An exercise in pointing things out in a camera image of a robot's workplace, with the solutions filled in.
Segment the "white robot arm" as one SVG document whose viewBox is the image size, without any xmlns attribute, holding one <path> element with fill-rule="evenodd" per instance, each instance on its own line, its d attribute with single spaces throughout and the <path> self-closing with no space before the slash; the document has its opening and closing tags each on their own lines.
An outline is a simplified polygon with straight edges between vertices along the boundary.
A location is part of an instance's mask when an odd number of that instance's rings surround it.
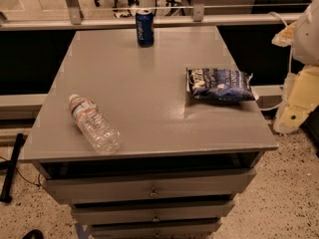
<svg viewBox="0 0 319 239">
<path fill-rule="evenodd" d="M 274 36 L 272 43 L 290 46 L 293 59 L 304 65 L 297 74 L 287 74 L 273 123 L 276 132 L 291 133 L 319 106 L 319 0 L 313 0 L 296 22 Z"/>
</svg>

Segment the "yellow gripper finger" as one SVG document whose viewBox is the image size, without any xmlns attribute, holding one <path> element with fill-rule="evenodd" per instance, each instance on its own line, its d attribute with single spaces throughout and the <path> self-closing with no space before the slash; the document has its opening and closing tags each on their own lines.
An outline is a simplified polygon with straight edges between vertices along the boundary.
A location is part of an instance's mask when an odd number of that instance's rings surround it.
<svg viewBox="0 0 319 239">
<path fill-rule="evenodd" d="M 296 131 L 318 106 L 319 68 L 306 65 L 298 74 L 287 75 L 273 129 L 284 134 Z"/>
<path fill-rule="evenodd" d="M 293 44 L 295 27 L 296 22 L 289 24 L 273 37 L 271 43 L 278 47 L 291 46 Z"/>
</svg>

